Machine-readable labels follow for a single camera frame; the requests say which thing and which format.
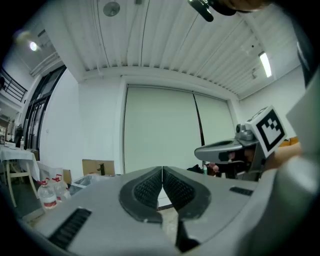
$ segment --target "window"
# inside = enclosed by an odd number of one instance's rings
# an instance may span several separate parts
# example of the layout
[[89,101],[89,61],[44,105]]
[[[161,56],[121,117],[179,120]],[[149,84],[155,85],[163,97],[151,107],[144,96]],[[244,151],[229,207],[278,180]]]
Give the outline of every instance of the window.
[[66,67],[62,66],[44,76],[34,91],[24,120],[24,145],[27,149],[40,150],[40,133],[46,108],[65,70]]

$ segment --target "white ceiling panel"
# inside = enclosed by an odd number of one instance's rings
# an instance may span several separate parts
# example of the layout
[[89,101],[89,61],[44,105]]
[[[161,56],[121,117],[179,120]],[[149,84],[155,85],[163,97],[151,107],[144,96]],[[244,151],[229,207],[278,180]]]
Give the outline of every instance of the white ceiling panel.
[[[276,6],[206,22],[187,0],[68,0],[61,6],[70,37],[86,71],[151,67],[185,73],[239,97],[259,90],[299,65],[290,20]],[[271,64],[267,78],[259,54]]]

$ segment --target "railing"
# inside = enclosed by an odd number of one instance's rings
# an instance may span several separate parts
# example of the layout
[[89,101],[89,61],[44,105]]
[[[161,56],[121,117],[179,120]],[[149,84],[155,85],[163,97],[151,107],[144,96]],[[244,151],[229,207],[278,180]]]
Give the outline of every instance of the railing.
[[0,77],[4,78],[4,85],[0,87],[0,90],[5,91],[21,102],[27,90],[14,80],[3,68],[1,68]]

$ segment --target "ceiling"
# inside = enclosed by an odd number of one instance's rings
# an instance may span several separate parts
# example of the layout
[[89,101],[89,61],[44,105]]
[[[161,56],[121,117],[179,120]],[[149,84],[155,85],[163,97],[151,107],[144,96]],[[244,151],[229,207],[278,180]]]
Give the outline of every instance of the ceiling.
[[[116,0],[120,12],[113,17],[103,12],[108,2],[59,2],[86,72],[127,66],[171,70],[209,81],[242,99],[300,64],[291,22],[274,5],[231,17],[212,9],[214,21],[206,22],[187,0],[142,0],[141,5]],[[262,51],[270,61],[269,78],[258,56]]]
[[[30,75],[43,75],[43,71],[49,66],[59,67],[63,65],[63,63],[57,65],[61,62],[61,59],[38,15],[32,17],[13,37],[14,44],[10,52],[14,52],[20,58],[28,68]],[[36,51],[30,49],[31,42],[36,43]]]

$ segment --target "gray robot arm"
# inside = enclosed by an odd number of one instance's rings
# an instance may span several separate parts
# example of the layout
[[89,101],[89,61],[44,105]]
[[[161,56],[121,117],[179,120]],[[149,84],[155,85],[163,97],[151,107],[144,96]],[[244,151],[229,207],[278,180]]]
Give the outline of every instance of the gray robot arm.
[[[216,164],[237,164],[243,162],[239,172],[261,170],[268,156],[285,140],[286,132],[278,114],[272,106],[265,107],[244,124],[236,126],[235,137],[197,148],[194,155],[202,161]],[[229,153],[254,149],[251,163],[244,157],[236,161],[229,160]]]

